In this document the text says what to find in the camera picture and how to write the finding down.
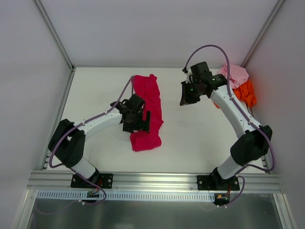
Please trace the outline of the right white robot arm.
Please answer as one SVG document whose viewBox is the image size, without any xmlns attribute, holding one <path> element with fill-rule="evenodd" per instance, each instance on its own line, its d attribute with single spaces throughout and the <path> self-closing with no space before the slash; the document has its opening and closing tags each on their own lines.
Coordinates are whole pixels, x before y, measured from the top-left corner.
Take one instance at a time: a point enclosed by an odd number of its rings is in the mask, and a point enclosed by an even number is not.
<svg viewBox="0 0 305 229">
<path fill-rule="evenodd" d="M 212 74 L 206 62 L 185 67 L 182 72 L 186 79 L 181 83 L 180 105 L 195 104 L 205 95 L 219 107 L 235 131 L 237 141 L 230 148 L 230 156 L 203 181 L 205 185 L 223 189 L 251 162 L 268 153 L 272 129 L 251 117 L 234 95 L 225 76 Z"/>
</svg>

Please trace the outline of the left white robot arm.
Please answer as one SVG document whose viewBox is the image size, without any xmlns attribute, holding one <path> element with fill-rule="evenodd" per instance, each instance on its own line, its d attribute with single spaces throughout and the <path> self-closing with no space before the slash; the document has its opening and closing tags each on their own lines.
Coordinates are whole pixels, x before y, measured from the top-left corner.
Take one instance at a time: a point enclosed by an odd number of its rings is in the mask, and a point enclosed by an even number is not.
<svg viewBox="0 0 305 229">
<path fill-rule="evenodd" d="M 101 114 L 87 120 L 59 122 L 48 150 L 51 157 L 57 157 L 61 165 L 69 168 L 87 187 L 101 185 L 99 170 L 84 156 L 85 142 L 95 134 L 114 125 L 122 125 L 122 130 L 134 132 L 150 131 L 151 112 L 146 110 L 146 102 L 136 94 L 123 101 L 115 101 Z"/>
</svg>

